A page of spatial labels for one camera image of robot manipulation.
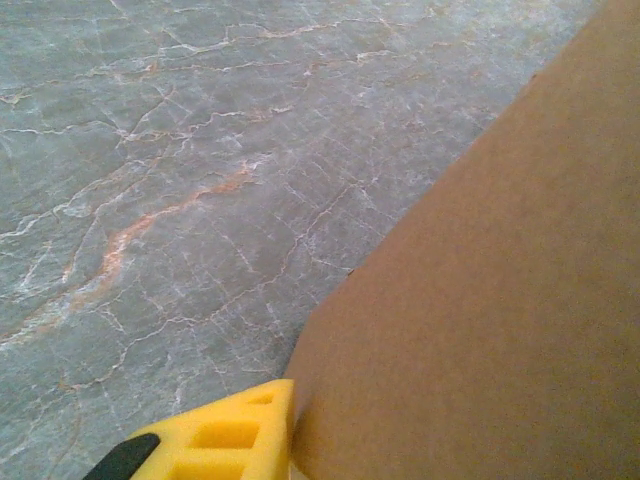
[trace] yellow plastic piece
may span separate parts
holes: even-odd
[[[288,480],[293,380],[274,380],[175,417],[131,480]]]

